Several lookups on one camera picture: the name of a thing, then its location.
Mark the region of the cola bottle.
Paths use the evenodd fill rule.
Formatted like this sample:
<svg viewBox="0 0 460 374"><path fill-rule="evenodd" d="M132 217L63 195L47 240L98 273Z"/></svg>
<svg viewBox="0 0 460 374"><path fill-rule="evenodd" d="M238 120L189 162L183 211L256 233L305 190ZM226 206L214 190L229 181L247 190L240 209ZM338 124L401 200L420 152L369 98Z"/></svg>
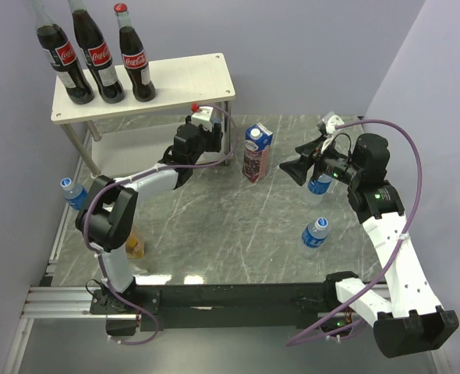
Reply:
<svg viewBox="0 0 460 374"><path fill-rule="evenodd" d="M68 0L77 44L102 100L117 104L125 97L104 36L81 0Z"/></svg>
<svg viewBox="0 0 460 374"><path fill-rule="evenodd" d="M42 1L27 3L34 17L37 39L69 99L74 104L88 104L94 93L65 31L48 14Z"/></svg>
<svg viewBox="0 0 460 374"><path fill-rule="evenodd" d="M149 62L136 29L133 27L129 10L125 3L114 5L119 25L119 44L123 65L131 80L133 96L140 102L155 98L156 90L150 77Z"/></svg>

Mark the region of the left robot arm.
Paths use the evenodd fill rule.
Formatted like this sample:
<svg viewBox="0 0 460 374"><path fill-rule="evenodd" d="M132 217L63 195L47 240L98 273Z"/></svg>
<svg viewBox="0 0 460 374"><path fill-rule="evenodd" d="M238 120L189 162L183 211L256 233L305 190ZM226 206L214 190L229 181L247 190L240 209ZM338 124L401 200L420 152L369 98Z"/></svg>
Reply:
<svg viewBox="0 0 460 374"><path fill-rule="evenodd" d="M206 127L188 117L153 167L124 178L101 175L95 179L75 224L101 270L101 295L95 297L98 302L111 306L118 314L144 312L125 249L136 208L147 199L182 187L194 170L223 163L225 158L198 163L203 153L220 152L222 139L219 121Z"/></svg>

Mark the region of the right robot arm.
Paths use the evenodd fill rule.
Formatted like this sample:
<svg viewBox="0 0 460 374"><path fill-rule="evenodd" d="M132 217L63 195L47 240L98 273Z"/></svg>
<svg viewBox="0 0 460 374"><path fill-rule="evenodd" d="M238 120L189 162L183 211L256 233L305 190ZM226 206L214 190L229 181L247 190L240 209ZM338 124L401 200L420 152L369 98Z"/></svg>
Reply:
<svg viewBox="0 0 460 374"><path fill-rule="evenodd" d="M377 346L387 358L440 348L458 329L459 320L434 294L404 230L409 222L405 208L385 178L387 140L362 134L353 151L344 155L335 149L334 140L320 136L295 151L299 159L280 168L296 184L328 175L347 185L349 204L376 250L391 297L383 299L354 273L333 273L324 282L325 306L357 312L373 327Z"/></svg>

